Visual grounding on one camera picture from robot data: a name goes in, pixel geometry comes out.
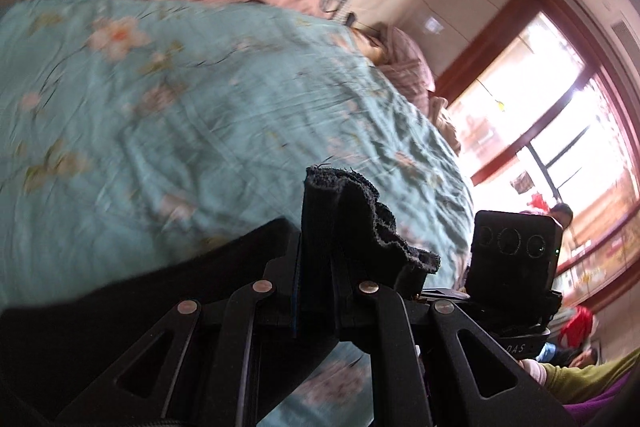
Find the black camera module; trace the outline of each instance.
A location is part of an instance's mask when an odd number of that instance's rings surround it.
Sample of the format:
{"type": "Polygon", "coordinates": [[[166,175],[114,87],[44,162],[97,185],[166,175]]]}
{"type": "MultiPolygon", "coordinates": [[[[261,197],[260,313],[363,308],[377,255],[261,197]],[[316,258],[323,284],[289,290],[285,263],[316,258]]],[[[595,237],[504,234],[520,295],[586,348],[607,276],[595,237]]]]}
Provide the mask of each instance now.
{"type": "Polygon", "coordinates": [[[489,227],[481,227],[478,232],[478,244],[481,247],[488,247],[494,240],[494,231],[489,227]]]}
{"type": "Polygon", "coordinates": [[[527,253],[533,259],[537,259],[545,253],[546,243],[541,235],[532,235],[527,241],[527,253]]]}
{"type": "Polygon", "coordinates": [[[546,325],[562,302],[552,290],[561,242],[562,227],[553,217],[480,210],[466,292],[511,324],[546,325]],[[488,231],[493,237],[486,244],[488,231]]]}
{"type": "Polygon", "coordinates": [[[506,255],[515,255],[520,249],[522,238],[516,229],[503,229],[498,235],[498,250],[506,255]]]}

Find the blue floral blanket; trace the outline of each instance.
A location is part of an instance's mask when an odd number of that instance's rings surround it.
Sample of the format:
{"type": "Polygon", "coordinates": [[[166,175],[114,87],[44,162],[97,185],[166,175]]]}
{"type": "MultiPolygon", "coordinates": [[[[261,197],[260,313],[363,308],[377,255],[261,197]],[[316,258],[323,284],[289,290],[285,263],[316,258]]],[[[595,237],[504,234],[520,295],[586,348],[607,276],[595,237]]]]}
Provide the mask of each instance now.
{"type": "MultiPolygon", "coordinates": [[[[343,26],[258,4],[33,0],[0,19],[0,309],[73,298],[267,221],[353,168],[451,286],[472,227],[447,143],[343,26]]],[[[366,426],[340,344],[262,425],[366,426]]]]}

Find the wooden frame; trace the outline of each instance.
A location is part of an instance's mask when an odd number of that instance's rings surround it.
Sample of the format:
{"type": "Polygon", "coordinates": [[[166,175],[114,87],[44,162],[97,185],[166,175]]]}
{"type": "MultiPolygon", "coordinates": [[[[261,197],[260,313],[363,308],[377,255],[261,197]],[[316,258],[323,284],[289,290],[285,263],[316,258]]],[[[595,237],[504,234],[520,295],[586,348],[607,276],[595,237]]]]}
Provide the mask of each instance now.
{"type": "MultiPolygon", "coordinates": [[[[618,125],[624,131],[627,150],[636,172],[640,172],[640,96],[628,87],[617,74],[617,69],[609,55],[598,42],[583,18],[565,0],[509,0],[500,12],[489,22],[465,51],[438,78],[436,96],[453,102],[486,70],[493,61],[518,37],[524,28],[539,13],[544,12],[561,33],[571,42],[576,52],[584,60],[584,69],[572,87],[549,108],[530,129],[514,143],[500,152],[493,160],[482,166],[473,176],[474,185],[489,179],[500,168],[510,162],[516,153],[535,138],[571,100],[574,89],[584,87],[598,75],[599,84],[607,101],[613,108],[618,125]]],[[[640,201],[612,227],[595,245],[558,267],[557,275],[577,266],[603,245],[619,234],[623,227],[640,212],[640,201]]],[[[594,295],[587,297],[583,304],[599,311],[613,302],[640,280],[640,259],[612,282],[594,295]]]]}
{"type": "MultiPolygon", "coordinates": [[[[616,68],[607,52],[565,0],[509,0],[438,78],[436,96],[442,96],[449,102],[453,102],[462,95],[466,88],[498,58],[539,12],[544,12],[553,21],[584,60],[584,71],[578,76],[572,89],[586,85],[591,76],[598,74],[606,90],[607,98],[617,113],[618,124],[624,130],[626,145],[634,167],[640,171],[640,140],[637,131],[640,130],[640,114],[629,109],[640,107],[640,97],[634,90],[628,89],[624,82],[617,77],[616,68]],[[624,100],[628,100],[630,103],[625,104],[624,100]]],[[[536,137],[566,107],[569,101],[570,93],[565,93],[561,100],[556,102],[533,124],[527,137],[529,139],[536,137]]],[[[509,162],[529,140],[524,140],[524,142],[519,140],[518,142],[522,142],[520,147],[515,148],[516,144],[512,144],[500,153],[499,160],[495,158],[490,164],[476,172],[472,177],[474,185],[491,177],[509,162]]]]}

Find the pink flower print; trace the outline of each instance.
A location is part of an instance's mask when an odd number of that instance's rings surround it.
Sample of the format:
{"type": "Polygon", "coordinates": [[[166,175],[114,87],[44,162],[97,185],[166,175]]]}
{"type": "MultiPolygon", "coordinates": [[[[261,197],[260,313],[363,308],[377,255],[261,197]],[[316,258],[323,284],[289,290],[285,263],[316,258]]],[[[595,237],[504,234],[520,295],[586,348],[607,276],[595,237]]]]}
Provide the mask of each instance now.
{"type": "Polygon", "coordinates": [[[369,121],[367,121],[366,119],[363,120],[356,120],[356,123],[358,124],[358,126],[363,129],[366,133],[371,133],[373,132],[373,126],[369,123],[369,121]]]}
{"type": "Polygon", "coordinates": [[[253,42],[251,39],[243,39],[242,41],[238,42],[238,44],[236,44],[236,51],[243,52],[251,48],[252,45],[253,42]]]}
{"type": "Polygon", "coordinates": [[[340,46],[347,52],[353,53],[353,47],[347,44],[347,41],[344,39],[340,33],[334,33],[331,35],[331,40],[334,42],[336,46],[340,46]]]}
{"type": "Polygon", "coordinates": [[[160,112],[172,105],[184,91],[184,86],[156,86],[142,95],[139,110],[146,113],[160,112]]]}
{"type": "Polygon", "coordinates": [[[151,38],[138,29],[135,17],[118,20],[99,18],[94,21],[94,32],[89,36],[87,45],[92,50],[102,51],[109,60],[115,62],[126,57],[130,49],[146,46],[150,42],[151,38]]]}
{"type": "Polygon", "coordinates": [[[417,170],[415,161],[401,151],[398,151],[396,153],[396,161],[400,164],[401,167],[407,170],[410,170],[410,171],[417,170]]]}
{"type": "Polygon", "coordinates": [[[428,245],[417,235],[415,235],[414,232],[412,232],[412,230],[406,225],[398,226],[398,235],[412,247],[420,248],[421,250],[429,250],[428,245]]]}
{"type": "Polygon", "coordinates": [[[329,159],[327,160],[329,162],[341,160],[350,166],[356,166],[368,161],[368,158],[362,154],[353,153],[348,150],[344,142],[340,138],[336,137],[328,140],[326,151],[329,155],[329,159]]]}
{"type": "Polygon", "coordinates": [[[172,221],[186,221],[191,219],[197,210],[189,201],[176,194],[165,194],[160,201],[158,214],[165,217],[170,223],[172,221]]]}
{"type": "Polygon", "coordinates": [[[166,53],[153,52],[151,55],[151,63],[152,64],[162,64],[168,59],[168,55],[166,53]]]}
{"type": "Polygon", "coordinates": [[[303,395],[303,403],[310,406],[324,403],[345,404],[364,389],[368,378],[367,365],[357,362],[347,364],[340,360],[302,383],[294,394],[303,395]]]}
{"type": "Polygon", "coordinates": [[[38,104],[40,103],[40,99],[41,97],[37,92],[35,91],[28,92],[22,97],[22,100],[20,100],[21,110],[30,111],[31,109],[35,109],[36,107],[38,107],[38,104]]]}

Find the red window frame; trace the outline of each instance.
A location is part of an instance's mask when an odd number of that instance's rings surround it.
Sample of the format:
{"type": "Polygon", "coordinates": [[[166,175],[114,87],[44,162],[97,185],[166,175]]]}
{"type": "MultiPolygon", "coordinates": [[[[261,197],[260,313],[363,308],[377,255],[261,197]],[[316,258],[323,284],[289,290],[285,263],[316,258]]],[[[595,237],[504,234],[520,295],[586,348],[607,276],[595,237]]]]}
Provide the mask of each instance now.
{"type": "MultiPolygon", "coordinates": [[[[572,99],[575,89],[584,87],[594,75],[598,75],[599,85],[618,122],[618,126],[625,137],[626,148],[635,172],[640,172],[640,96],[630,85],[628,79],[621,76],[618,68],[610,58],[610,53],[604,49],[596,35],[587,26],[589,16],[580,12],[569,3],[572,0],[509,0],[500,12],[489,22],[481,33],[469,44],[465,51],[438,78],[436,95],[453,102],[478,78],[485,69],[502,53],[511,42],[518,37],[524,28],[539,12],[554,23],[560,32],[571,42],[576,52],[584,60],[584,69],[576,78],[574,84],[536,121],[528,131],[515,142],[507,146],[489,163],[482,166],[473,176],[474,185],[481,184],[495,172],[515,158],[516,153],[535,138],[572,99]]],[[[594,255],[613,237],[618,235],[640,212],[640,202],[609,230],[579,255],[558,266],[560,275],[594,255]]],[[[583,304],[589,305],[597,311],[608,303],[612,296],[621,295],[640,280],[640,261],[628,266],[625,277],[617,277],[591,294],[583,304]]]]}

